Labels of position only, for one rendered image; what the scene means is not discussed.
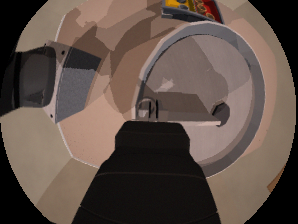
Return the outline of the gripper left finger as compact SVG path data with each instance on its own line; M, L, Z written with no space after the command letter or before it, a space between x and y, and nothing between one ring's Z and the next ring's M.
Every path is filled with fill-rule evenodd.
M148 121L151 115L151 102L146 101L144 108L139 109L139 121Z

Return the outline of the bronze bushing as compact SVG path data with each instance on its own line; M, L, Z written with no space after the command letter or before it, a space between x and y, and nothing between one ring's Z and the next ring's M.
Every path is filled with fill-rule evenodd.
M210 14L210 13L206 13L204 16L207 16L207 17L209 17L209 18L215 20L214 16L213 16L212 14Z
M198 1L198 2L197 2ZM203 5L203 1L201 1L201 0L195 0L195 4L196 4L196 7L197 7L197 5L199 4L199 5Z
M200 8L199 8L200 7ZM197 12L199 13L199 14L204 14L206 11L207 11L207 9L203 6L203 5L197 5ZM203 9L203 10L202 10Z

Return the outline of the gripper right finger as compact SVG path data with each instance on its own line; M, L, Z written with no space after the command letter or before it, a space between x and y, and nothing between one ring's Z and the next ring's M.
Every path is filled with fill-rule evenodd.
M168 109L164 109L161 100L156 100L156 118L158 122L168 122Z

